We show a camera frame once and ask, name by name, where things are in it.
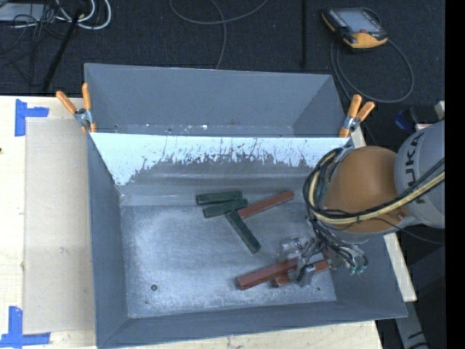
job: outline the electronic device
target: electronic device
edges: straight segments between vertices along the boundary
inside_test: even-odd
[[[353,50],[367,50],[386,43],[387,32],[372,11],[365,8],[321,10],[325,24]]]

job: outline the gray panel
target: gray panel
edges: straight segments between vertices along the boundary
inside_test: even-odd
[[[327,137],[344,120],[327,74],[93,63],[84,70],[101,132]]]
[[[87,140],[97,344],[127,320],[119,192],[92,139]]]

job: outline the white cable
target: white cable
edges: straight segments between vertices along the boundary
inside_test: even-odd
[[[60,6],[60,0],[55,0],[55,2],[57,3],[57,5],[60,7],[60,12],[65,16],[65,18],[63,17],[60,17],[60,16],[57,16],[57,19],[58,20],[66,20],[68,22],[72,22],[73,21],[73,18]],[[79,22],[84,22],[86,20],[89,20],[90,18],[92,18],[92,16],[94,15],[95,13],[95,1],[94,0],[90,0],[91,2],[91,5],[92,5],[92,9],[91,9],[91,12],[89,13],[89,15],[87,15],[87,17],[83,17],[81,19],[78,20],[78,23]]]
[[[105,6],[107,7],[107,11],[108,11],[108,16],[107,16],[107,20],[100,26],[86,26],[86,25],[82,25],[79,23],[79,27],[82,27],[82,28],[85,28],[87,30],[102,30],[103,28],[107,27],[110,22],[111,22],[111,5],[110,5],[110,2],[108,0],[103,0],[105,2]]]
[[[83,22],[85,20],[90,19],[95,13],[95,2],[94,2],[94,0],[90,0],[90,1],[92,3],[92,11],[87,17],[84,17],[84,18],[81,18],[80,20],[78,20],[78,26],[81,27],[81,28],[85,28],[86,30],[102,30],[103,28],[107,27],[111,22],[112,12],[111,12],[110,2],[108,0],[103,0],[105,2],[105,6],[106,6],[107,11],[108,11],[107,20],[102,25],[90,26],[90,25],[84,25],[84,24],[81,23],[81,22]],[[58,6],[60,5],[60,0],[55,0],[55,2],[58,4]],[[66,19],[64,19],[62,17],[57,17],[58,19],[67,20],[68,22],[72,21],[71,16],[68,13],[66,13],[66,11],[62,7],[60,7],[60,11],[61,11],[61,13],[63,13],[63,15],[66,17]]]

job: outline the wooden table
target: wooden table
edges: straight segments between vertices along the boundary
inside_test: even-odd
[[[49,109],[49,115],[46,119],[28,119],[26,136],[23,137],[15,137],[15,101],[17,98],[27,102],[29,108],[42,106]],[[82,99],[76,98],[72,101],[78,108],[83,107]],[[33,123],[41,123],[42,128],[33,128],[35,126]],[[56,128],[48,128],[49,125],[60,125],[63,131],[57,132]],[[32,130],[38,132],[30,135]],[[67,137],[70,135],[76,138],[74,144],[70,144]],[[360,130],[354,139],[356,145],[364,145]],[[26,153],[28,141],[33,141],[33,146],[36,146],[35,159],[43,161],[42,165],[34,167],[34,172],[38,169],[44,173],[43,182],[28,182],[31,176],[26,169],[31,163],[26,160],[28,159]],[[58,172],[62,174],[66,169],[69,170],[69,167],[63,165],[69,164],[70,159],[74,156],[86,159],[84,147],[85,137],[79,125],[56,98],[0,96],[0,334],[7,332],[8,307],[14,305],[23,308],[25,334],[34,333],[41,328],[33,322],[34,316],[42,317],[41,324],[44,325],[44,329],[52,332],[50,344],[38,345],[38,347],[51,349],[94,347],[93,304],[90,303],[89,308],[86,307],[85,303],[81,304],[79,300],[84,298],[87,302],[91,302],[92,298],[78,293],[83,290],[86,294],[92,294],[92,291],[80,288],[82,287],[81,283],[89,281],[83,278],[82,270],[75,271],[76,268],[73,267],[84,265],[84,273],[86,273],[88,260],[79,259],[79,257],[85,258],[83,255],[78,255],[78,259],[71,257],[73,247],[80,247],[86,251],[90,249],[87,178],[86,176],[76,178],[71,175],[68,180],[61,180],[59,177],[54,179],[54,175],[58,175]],[[86,168],[81,167],[80,170],[81,173],[86,173]],[[35,195],[34,192],[31,192],[31,188],[38,187],[39,184],[47,187],[39,199],[42,204],[53,206],[54,203],[50,203],[50,198],[54,198],[53,202],[68,203],[69,205],[59,205],[58,208],[54,208],[53,216],[50,215],[50,211],[38,214],[38,216],[47,218],[41,222],[43,228],[40,234],[52,233],[54,236],[49,237],[43,243],[43,249],[39,247],[39,249],[30,250],[25,247],[25,244],[33,243],[35,239],[31,238],[31,230],[28,226],[27,219],[29,211],[31,211],[28,204],[31,197]],[[385,240],[404,301],[414,301],[416,300],[415,290],[397,237],[392,233],[385,236]],[[63,244],[70,244],[70,248],[68,249]],[[40,252],[48,252],[50,259],[54,260],[53,268],[48,268],[43,262],[41,275],[48,273],[50,278],[56,278],[68,273],[68,277],[57,279],[53,283],[50,281],[49,286],[40,285],[39,282],[37,285],[34,282],[31,283],[31,275],[37,273],[37,269],[41,267],[41,261],[37,259],[30,259],[29,263],[25,262],[28,257],[34,255],[34,252],[39,252],[39,254]],[[70,256],[68,259],[58,256],[67,253]],[[31,292],[32,295],[36,293],[38,298],[33,302],[25,301],[27,297],[25,291]],[[57,303],[44,306],[46,301],[56,301]],[[367,321],[189,342],[173,342],[144,348],[373,349],[382,348],[382,346],[375,322]]]

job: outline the wooden board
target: wooden board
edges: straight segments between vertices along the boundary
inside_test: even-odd
[[[80,128],[76,124],[74,118],[64,109],[61,103],[53,97],[21,97],[23,102],[28,103],[28,107],[43,106],[50,109],[49,116],[47,119],[41,121],[33,121],[31,119],[28,124],[32,123],[44,123],[48,121],[69,121],[68,123],[63,122],[63,136],[66,136],[66,130],[76,131],[81,133]],[[24,265],[25,254],[28,254],[30,250],[24,252],[25,238],[27,239],[30,235],[27,232],[28,226],[25,224],[25,203],[29,199],[26,199],[25,189],[27,172],[25,171],[27,159],[26,156],[26,138],[28,138],[28,131],[26,130],[26,137],[15,137],[14,136],[14,125],[15,125],[15,100],[16,97],[0,97],[0,332],[4,333],[7,331],[8,324],[8,306],[15,305],[19,308],[24,307],[24,291],[33,288],[29,284],[25,286],[25,280],[30,280],[24,277],[24,270],[27,272],[27,265]],[[82,107],[83,102],[81,99],[72,99],[78,108]],[[47,131],[47,128],[39,128],[42,135],[34,135],[34,139],[38,139],[34,142],[37,145],[40,139],[44,141],[44,147],[47,146],[47,141],[51,140],[49,133],[56,135],[57,132],[53,128]],[[57,154],[57,146],[53,146],[54,153]],[[65,157],[73,156],[76,154],[76,144],[60,144],[58,151],[60,156],[46,155],[44,149],[44,164],[45,161],[53,162],[54,159],[67,159]],[[51,172],[53,169],[47,169],[45,172]],[[47,223],[43,226],[46,227],[44,230],[48,233],[52,229],[62,229],[62,231],[55,230],[55,235],[47,244],[47,247],[53,249],[54,252],[58,252],[57,256],[62,256],[62,249],[66,248],[63,244],[85,244],[87,232],[82,231],[83,228],[79,227],[76,231],[76,223],[82,226],[82,219],[86,216],[83,215],[82,211],[76,211],[73,206],[79,203],[76,202],[76,192],[80,193],[80,197],[83,198],[82,193],[85,192],[87,186],[86,177],[82,177],[73,183],[75,185],[73,190],[70,190],[69,181],[66,180],[50,180],[49,184],[52,185],[50,191],[53,192],[57,197],[60,197],[65,203],[69,203],[69,206],[61,206],[60,216],[56,220],[49,218]],[[76,185],[82,185],[81,188],[76,188]],[[63,218],[69,218],[69,221],[63,222]],[[387,246],[389,253],[393,260],[395,267],[395,273],[400,282],[400,288],[402,290],[405,301],[413,301],[416,299],[415,290],[412,286],[408,270],[405,266],[402,251],[397,242],[397,238],[394,234],[386,236]],[[81,262],[82,265],[88,261],[86,259],[86,253],[81,254],[79,261],[69,260],[70,262],[59,262],[55,265],[56,270],[52,270],[49,273],[50,276],[58,275],[61,280],[60,288],[47,289],[47,284],[43,284],[44,281],[34,280],[31,283],[42,284],[42,297],[43,301],[57,298],[60,290],[73,291],[78,284],[78,288],[81,291],[84,290],[80,280],[84,282],[86,276],[83,278],[76,278],[76,271],[71,270],[69,265]],[[44,330],[52,332],[51,344],[42,345],[43,348],[85,348],[94,346],[94,331],[93,329],[83,329],[83,317],[93,317],[93,311],[89,311],[88,305],[82,303],[83,295],[68,293],[66,299],[62,301],[68,302],[67,306],[62,303],[55,304],[52,308],[49,307],[47,314],[53,319],[40,321],[40,314],[38,314],[37,306],[34,304],[28,307],[28,311],[24,311],[25,323],[28,326],[33,327],[35,332]],[[74,314],[70,314],[67,321],[57,320],[56,317],[64,316],[65,312],[71,309]],[[373,321],[360,322],[355,324],[339,324],[322,327],[311,327],[308,329],[294,329],[285,330],[279,332],[269,332],[263,334],[250,334],[243,336],[234,337],[223,337],[209,340],[196,340],[192,342],[175,342],[165,345],[151,345],[146,348],[340,348],[341,343],[344,343],[345,348],[359,348],[359,349],[373,349],[382,348],[381,342],[376,330],[376,325]]]

